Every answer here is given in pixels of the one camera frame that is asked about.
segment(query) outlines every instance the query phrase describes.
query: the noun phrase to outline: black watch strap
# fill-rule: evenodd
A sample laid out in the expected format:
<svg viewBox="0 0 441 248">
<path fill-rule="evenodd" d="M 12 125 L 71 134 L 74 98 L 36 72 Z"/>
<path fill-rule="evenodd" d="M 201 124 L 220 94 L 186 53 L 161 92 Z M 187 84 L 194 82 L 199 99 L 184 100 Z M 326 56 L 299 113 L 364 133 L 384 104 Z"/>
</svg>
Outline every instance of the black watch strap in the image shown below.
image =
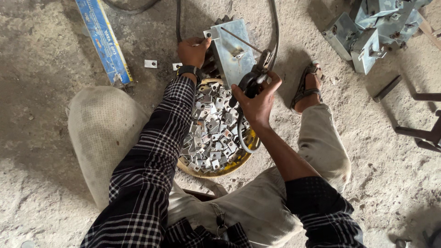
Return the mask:
<svg viewBox="0 0 441 248">
<path fill-rule="evenodd" d="M 178 71 L 176 72 L 176 77 L 180 77 L 183 73 L 192 73 L 197 78 L 197 84 L 200 84 L 202 82 L 202 71 L 201 69 L 197 68 L 196 66 L 192 65 L 183 65 L 178 68 Z"/>
</svg>

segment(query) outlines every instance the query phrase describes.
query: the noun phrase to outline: beige trousers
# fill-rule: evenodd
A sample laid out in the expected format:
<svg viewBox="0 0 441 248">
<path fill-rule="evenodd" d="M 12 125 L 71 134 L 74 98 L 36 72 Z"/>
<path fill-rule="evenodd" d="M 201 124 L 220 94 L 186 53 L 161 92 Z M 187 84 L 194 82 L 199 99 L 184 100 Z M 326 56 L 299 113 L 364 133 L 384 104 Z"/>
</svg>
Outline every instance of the beige trousers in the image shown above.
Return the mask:
<svg viewBox="0 0 441 248">
<path fill-rule="evenodd" d="M 138 141 L 148 116 L 123 91 L 98 86 L 80 91 L 67 108 L 68 129 L 78 161 L 99 209 L 108 204 L 110 176 Z M 326 104 L 307 108 L 302 114 L 298 153 L 329 183 L 342 192 L 351 164 Z M 253 247 L 281 247 L 300 232 L 302 223 L 292 215 L 284 181 L 276 167 L 250 183 L 210 202 L 201 202 L 173 183 L 169 197 L 168 224 L 187 217 L 193 227 L 203 225 L 216 233 L 216 215 L 209 203 L 225 212 L 225 222 L 240 222 Z"/>
</svg>

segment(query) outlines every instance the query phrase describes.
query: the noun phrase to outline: pile of metal tabs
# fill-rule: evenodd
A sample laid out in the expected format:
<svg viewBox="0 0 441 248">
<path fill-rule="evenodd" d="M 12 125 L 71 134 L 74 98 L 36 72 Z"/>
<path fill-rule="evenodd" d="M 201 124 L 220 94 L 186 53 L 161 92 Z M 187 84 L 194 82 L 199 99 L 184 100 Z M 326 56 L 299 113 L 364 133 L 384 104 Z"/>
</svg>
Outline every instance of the pile of metal tabs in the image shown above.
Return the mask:
<svg viewBox="0 0 441 248">
<path fill-rule="evenodd" d="M 356 0 L 350 15 L 343 12 L 322 35 L 355 71 L 367 74 L 377 58 L 390 49 L 406 49 L 406 42 L 422 22 L 418 9 L 432 0 Z"/>
<path fill-rule="evenodd" d="M 179 160 L 188 168 L 203 173 L 217 173 L 225 169 L 228 163 L 245 155 L 238 141 L 236 104 L 231 108 L 229 100 L 231 90 L 220 84 L 202 84 L 196 93 L 193 107 L 193 123 L 190 132 L 184 139 L 183 150 Z M 243 119 L 242 133 L 249 133 L 250 124 Z M 249 134 L 243 135 L 246 144 L 252 142 Z"/>
</svg>

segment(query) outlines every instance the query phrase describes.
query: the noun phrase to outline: hand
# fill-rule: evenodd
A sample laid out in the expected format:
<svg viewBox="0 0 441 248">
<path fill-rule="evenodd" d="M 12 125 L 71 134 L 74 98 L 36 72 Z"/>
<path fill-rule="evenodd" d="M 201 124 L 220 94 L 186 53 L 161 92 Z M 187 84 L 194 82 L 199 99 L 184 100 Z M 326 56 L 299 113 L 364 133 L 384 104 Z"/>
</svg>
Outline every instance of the hand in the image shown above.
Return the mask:
<svg viewBox="0 0 441 248">
<path fill-rule="evenodd" d="M 182 65 L 193 65 L 201 68 L 204 64 L 205 52 L 211 44 L 211 38 L 192 37 L 178 44 L 178 57 Z"/>
<path fill-rule="evenodd" d="M 244 116 L 255 131 L 261 128 L 271 128 L 269 114 L 273 107 L 273 94 L 282 84 L 282 79 L 276 73 L 269 71 L 268 76 L 271 78 L 271 83 L 262 82 L 260 94 L 251 99 L 237 85 L 233 84 L 231 86 L 234 97 L 239 102 Z"/>
</svg>

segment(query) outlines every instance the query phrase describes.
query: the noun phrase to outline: dusty floor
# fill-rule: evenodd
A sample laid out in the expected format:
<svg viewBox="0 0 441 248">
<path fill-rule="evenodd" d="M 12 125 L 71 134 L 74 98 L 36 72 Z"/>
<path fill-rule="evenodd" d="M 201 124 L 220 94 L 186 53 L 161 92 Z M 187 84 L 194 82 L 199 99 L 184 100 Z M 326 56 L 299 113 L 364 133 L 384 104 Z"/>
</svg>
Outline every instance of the dusty floor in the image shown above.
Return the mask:
<svg viewBox="0 0 441 248">
<path fill-rule="evenodd" d="M 143 0 L 129 1 L 132 6 Z M 394 247 L 396 237 L 423 247 L 422 231 L 440 224 L 439 154 L 421 150 L 412 138 L 394 133 L 388 116 L 401 125 L 430 130 L 439 103 L 416 102 L 410 92 L 441 92 L 441 51 L 425 35 L 412 38 L 407 51 L 389 53 L 368 76 L 354 73 L 321 36 L 333 16 L 349 11 L 349 0 L 278 0 L 281 23 L 280 60 L 275 71 L 284 79 L 271 115 L 277 133 L 294 149 L 300 119 L 286 105 L 309 57 L 322 60 L 324 100 L 334 110 L 337 130 L 352 162 L 344 196 L 353 218 L 364 230 L 368 247 Z M 251 42 L 273 44 L 268 1 L 183 1 L 182 36 L 202 31 L 225 14 L 243 17 Z M 162 0 L 147 12 L 125 16 L 105 7 L 132 75 L 135 100 L 152 112 L 178 62 L 174 0 Z M 441 28 L 441 0 L 423 14 Z M 0 246 L 19 247 L 33 240 L 38 247 L 78 247 L 98 215 L 82 177 L 67 132 L 64 108 L 84 87 L 109 85 L 83 21 L 72 0 L 0 0 Z M 145 69 L 144 59 L 159 69 Z M 384 103 L 371 96 L 397 74 L 405 80 Z M 236 172 L 218 178 L 228 191 L 273 166 L 265 149 Z M 183 188 L 207 192 L 210 182 L 177 173 Z M 286 247 L 303 247 L 294 237 Z"/>
</svg>

